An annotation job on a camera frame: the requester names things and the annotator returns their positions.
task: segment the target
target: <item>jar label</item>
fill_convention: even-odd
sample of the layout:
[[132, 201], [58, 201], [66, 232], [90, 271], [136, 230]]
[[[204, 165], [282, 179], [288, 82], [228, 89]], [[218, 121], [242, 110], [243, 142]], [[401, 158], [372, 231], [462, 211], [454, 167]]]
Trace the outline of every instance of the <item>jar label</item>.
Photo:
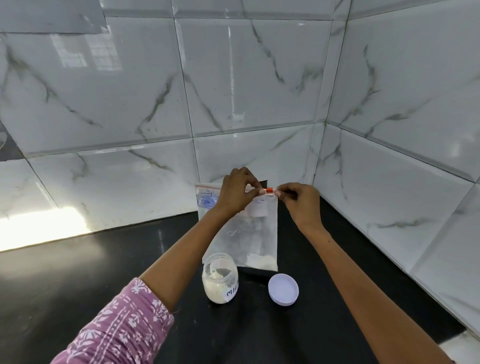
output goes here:
[[223, 297], [225, 298], [226, 302], [229, 302], [235, 296], [235, 294], [237, 294], [238, 288], [239, 282], [237, 281], [233, 287], [223, 293]]

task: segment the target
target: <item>left hand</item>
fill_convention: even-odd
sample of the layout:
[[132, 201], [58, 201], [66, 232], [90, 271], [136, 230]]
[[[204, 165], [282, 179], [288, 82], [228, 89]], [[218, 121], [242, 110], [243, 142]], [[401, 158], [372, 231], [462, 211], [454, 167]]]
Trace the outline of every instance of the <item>left hand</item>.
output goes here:
[[[245, 192], [247, 184], [254, 189]], [[234, 168], [230, 175], [223, 179], [220, 196], [218, 196], [214, 209], [221, 210], [228, 218], [232, 218], [247, 207], [256, 196], [264, 193], [265, 190], [247, 167]]]

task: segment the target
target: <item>right hand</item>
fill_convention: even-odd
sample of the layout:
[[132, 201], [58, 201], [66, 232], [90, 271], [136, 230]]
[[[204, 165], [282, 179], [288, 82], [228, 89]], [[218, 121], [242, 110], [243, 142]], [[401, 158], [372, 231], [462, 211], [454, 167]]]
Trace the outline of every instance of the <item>right hand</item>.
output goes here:
[[309, 184], [285, 183], [278, 186], [275, 195], [290, 212], [299, 230], [305, 234], [311, 229], [323, 229], [320, 218], [320, 193]]

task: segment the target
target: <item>forearm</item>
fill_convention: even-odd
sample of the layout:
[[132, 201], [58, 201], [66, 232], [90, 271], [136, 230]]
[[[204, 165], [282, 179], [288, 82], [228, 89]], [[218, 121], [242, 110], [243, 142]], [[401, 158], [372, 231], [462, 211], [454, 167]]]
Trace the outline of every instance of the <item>forearm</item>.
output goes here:
[[322, 227], [305, 235], [380, 364], [451, 364], [439, 346], [360, 269]]
[[221, 209], [212, 208], [140, 276], [169, 311], [175, 307], [211, 241], [229, 218]]

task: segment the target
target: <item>hand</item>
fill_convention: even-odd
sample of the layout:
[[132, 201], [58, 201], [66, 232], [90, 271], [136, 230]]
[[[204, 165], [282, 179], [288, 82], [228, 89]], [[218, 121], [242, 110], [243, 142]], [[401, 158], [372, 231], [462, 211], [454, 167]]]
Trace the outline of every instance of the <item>hand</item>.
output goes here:
[[[255, 189], [245, 192], [247, 184]], [[224, 177], [220, 196], [214, 208], [232, 218], [247, 207], [256, 196], [264, 193], [265, 190], [247, 167], [239, 170], [234, 168], [230, 175]]]
[[275, 195], [283, 201], [299, 230], [305, 234], [311, 229], [323, 229], [320, 218], [320, 193], [309, 184], [285, 183], [278, 186]]

